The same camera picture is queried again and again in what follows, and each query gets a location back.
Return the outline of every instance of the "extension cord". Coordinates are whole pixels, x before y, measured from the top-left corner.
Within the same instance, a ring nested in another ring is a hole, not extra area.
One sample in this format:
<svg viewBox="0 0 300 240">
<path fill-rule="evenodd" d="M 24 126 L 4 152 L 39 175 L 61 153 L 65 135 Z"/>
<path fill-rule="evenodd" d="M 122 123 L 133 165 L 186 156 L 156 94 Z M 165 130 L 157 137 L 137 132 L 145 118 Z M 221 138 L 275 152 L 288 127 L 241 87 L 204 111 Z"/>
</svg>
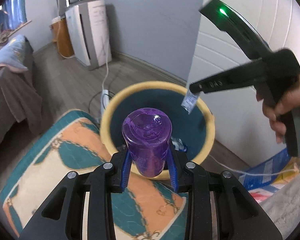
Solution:
<svg viewBox="0 0 300 240">
<path fill-rule="evenodd" d="M 103 115 L 103 112 L 105 111 L 106 107 L 109 104 L 109 91 L 107 89 L 103 89 L 101 92 L 101 98 L 100 98 L 100 109 L 101 109 L 101 116 Z"/>
</svg>

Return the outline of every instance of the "trash can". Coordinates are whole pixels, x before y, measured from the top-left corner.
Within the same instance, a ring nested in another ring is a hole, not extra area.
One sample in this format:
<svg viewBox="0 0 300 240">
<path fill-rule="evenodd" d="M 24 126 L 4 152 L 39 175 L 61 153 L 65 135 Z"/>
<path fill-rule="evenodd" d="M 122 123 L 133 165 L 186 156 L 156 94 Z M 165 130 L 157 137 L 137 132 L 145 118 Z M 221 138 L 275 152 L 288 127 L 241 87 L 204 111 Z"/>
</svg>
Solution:
<svg viewBox="0 0 300 240">
<path fill-rule="evenodd" d="M 163 111 L 171 120 L 172 136 L 187 145 L 188 159 L 201 164 L 208 156 L 215 138 L 214 116 L 199 98 L 191 114 L 181 106 L 187 89 L 169 82 L 150 81 L 127 87 L 117 93 L 105 109 L 100 127 L 101 140 L 112 155 L 125 141 L 122 123 L 128 114 L 151 107 Z M 131 171 L 140 175 L 132 164 Z M 170 179 L 168 170 L 152 179 Z"/>
</svg>

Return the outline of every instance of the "translucent purple plastic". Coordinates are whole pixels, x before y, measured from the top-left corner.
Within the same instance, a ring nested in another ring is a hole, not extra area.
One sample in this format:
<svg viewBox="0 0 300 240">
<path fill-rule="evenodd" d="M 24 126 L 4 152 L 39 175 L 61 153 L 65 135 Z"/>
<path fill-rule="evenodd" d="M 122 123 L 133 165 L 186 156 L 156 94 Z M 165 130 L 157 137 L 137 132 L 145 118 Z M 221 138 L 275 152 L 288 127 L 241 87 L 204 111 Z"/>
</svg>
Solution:
<svg viewBox="0 0 300 240">
<path fill-rule="evenodd" d="M 171 137 L 169 117 L 155 108 L 141 108 L 129 114 L 122 134 L 138 168 L 145 177 L 159 175 L 164 167 Z"/>
</svg>

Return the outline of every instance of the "finger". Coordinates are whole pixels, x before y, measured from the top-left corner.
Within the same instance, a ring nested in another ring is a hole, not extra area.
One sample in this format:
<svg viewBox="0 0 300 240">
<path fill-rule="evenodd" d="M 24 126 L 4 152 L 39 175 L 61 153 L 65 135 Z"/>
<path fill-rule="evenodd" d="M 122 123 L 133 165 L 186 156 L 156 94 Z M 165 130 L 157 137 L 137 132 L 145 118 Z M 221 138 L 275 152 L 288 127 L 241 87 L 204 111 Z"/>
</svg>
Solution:
<svg viewBox="0 0 300 240">
<path fill-rule="evenodd" d="M 257 101 L 261 101 L 263 99 L 263 97 L 261 95 L 258 94 L 258 92 L 256 93 L 256 99 Z"/>
<path fill-rule="evenodd" d="M 277 119 L 275 116 L 274 109 L 267 106 L 264 102 L 262 104 L 262 112 L 266 117 L 268 117 L 272 121 L 275 121 Z"/>
<path fill-rule="evenodd" d="M 280 135 L 286 134 L 287 128 L 283 122 L 269 120 L 269 123 L 271 129 L 275 132 L 279 133 Z"/>
<path fill-rule="evenodd" d="M 277 144 L 282 143 L 283 136 L 280 133 L 275 132 L 275 141 Z"/>
<path fill-rule="evenodd" d="M 291 111 L 293 108 L 300 106 L 300 89 L 292 89 L 285 92 L 274 111 L 277 116 Z"/>
</svg>

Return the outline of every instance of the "curtain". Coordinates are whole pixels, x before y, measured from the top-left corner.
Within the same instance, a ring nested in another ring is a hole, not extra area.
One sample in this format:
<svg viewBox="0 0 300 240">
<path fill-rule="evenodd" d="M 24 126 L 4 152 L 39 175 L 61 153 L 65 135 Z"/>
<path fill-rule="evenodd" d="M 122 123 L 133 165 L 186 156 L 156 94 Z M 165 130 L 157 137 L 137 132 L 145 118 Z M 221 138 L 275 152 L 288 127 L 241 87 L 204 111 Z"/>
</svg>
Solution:
<svg viewBox="0 0 300 240">
<path fill-rule="evenodd" d="M 27 22 L 25 0 L 5 0 L 2 4 L 2 10 L 0 10 L 2 30 L 14 30 L 25 22 Z"/>
</svg>

